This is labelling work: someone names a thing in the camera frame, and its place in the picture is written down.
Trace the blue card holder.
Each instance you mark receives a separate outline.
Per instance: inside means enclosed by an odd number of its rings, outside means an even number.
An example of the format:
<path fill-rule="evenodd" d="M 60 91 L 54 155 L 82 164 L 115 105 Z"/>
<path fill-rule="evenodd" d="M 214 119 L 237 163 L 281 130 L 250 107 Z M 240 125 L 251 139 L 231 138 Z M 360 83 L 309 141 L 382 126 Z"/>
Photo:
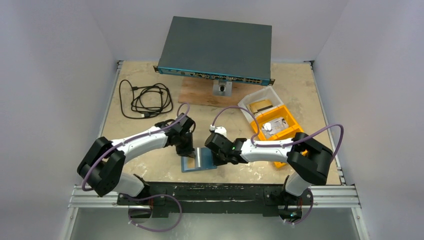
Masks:
<path fill-rule="evenodd" d="M 193 152 L 194 157 L 181 157 L 181 172 L 198 172 L 217 169 L 214 165 L 213 155 L 207 147 L 197 147 Z"/>

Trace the gold cards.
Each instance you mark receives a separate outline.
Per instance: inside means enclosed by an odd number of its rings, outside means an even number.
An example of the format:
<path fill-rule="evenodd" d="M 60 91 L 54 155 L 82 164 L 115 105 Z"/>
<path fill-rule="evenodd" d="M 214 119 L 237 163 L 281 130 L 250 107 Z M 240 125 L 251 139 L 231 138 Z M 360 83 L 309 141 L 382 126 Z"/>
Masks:
<path fill-rule="evenodd" d="M 254 114 L 273 108 L 274 105 L 269 99 L 262 99 L 252 102 L 248 105 L 248 109 Z"/>

